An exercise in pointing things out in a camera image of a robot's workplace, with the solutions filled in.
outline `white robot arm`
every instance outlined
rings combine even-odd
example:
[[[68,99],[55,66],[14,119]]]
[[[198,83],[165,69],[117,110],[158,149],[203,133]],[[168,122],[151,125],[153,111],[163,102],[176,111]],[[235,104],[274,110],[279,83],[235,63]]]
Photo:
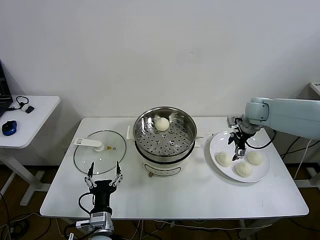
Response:
[[[233,160],[237,160],[245,155],[247,140],[264,126],[320,140],[320,101],[254,97],[246,104],[245,115],[228,117],[227,123],[234,129],[229,144],[235,143]]]

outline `steamed bun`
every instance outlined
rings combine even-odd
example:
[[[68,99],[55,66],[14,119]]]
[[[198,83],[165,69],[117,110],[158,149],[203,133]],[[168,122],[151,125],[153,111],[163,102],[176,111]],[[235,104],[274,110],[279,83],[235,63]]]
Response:
[[[228,167],[232,163],[232,158],[227,152],[221,151],[216,155],[216,161],[220,165]]]
[[[165,117],[159,117],[155,120],[154,126],[157,130],[163,132],[170,126],[170,122]]]
[[[253,165],[260,165],[263,163],[263,156],[260,152],[250,151],[247,155],[248,161]]]
[[[253,168],[252,166],[250,166],[249,163],[242,161],[242,162],[239,162],[237,165],[235,165],[235,171],[241,177],[247,178],[252,175]]]

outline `blue mouse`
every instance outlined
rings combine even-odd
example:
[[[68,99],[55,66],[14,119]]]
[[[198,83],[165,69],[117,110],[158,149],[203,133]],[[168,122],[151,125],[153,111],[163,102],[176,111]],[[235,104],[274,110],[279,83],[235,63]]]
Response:
[[[7,121],[2,125],[2,133],[6,136],[11,136],[17,131],[17,121]]]

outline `white plate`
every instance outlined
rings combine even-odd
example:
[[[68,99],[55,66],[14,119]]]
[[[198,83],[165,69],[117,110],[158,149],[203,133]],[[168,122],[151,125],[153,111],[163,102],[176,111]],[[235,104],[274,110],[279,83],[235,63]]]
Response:
[[[216,134],[213,137],[213,139],[211,140],[210,155],[211,155],[211,158],[212,158],[214,164],[225,175],[229,176],[232,179],[240,181],[240,182],[254,183],[254,182],[258,182],[261,179],[263,179],[268,174],[268,172],[270,170],[270,166],[271,166],[271,161],[270,161],[268,151],[266,151],[265,149],[253,149],[253,148],[247,147],[247,149],[245,151],[244,158],[233,161],[231,163],[231,165],[227,166],[227,167],[222,166],[217,162],[216,156],[219,152],[226,152],[226,153],[230,154],[231,157],[233,157],[235,154],[235,143],[233,142],[230,145],[228,145],[229,136],[230,136],[230,131],[223,131],[223,132]],[[248,143],[251,146],[255,146],[255,147],[261,147],[266,144],[266,142],[260,142],[255,137],[251,137],[250,139],[248,139]],[[248,153],[252,152],[252,151],[259,151],[259,153],[262,154],[263,163],[261,165],[253,165],[248,161],[248,159],[247,159]],[[252,166],[253,173],[251,176],[243,177],[243,176],[240,176],[239,174],[237,174],[235,166],[240,162],[247,162]]]

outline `white wall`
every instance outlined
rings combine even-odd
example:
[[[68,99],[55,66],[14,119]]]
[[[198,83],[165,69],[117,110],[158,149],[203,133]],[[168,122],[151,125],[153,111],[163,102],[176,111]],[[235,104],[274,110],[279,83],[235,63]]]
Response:
[[[0,0],[11,91],[61,97],[28,148],[41,158],[23,163],[59,164],[83,117],[164,105],[226,116],[251,97],[294,98],[320,76],[319,9],[318,0]]]

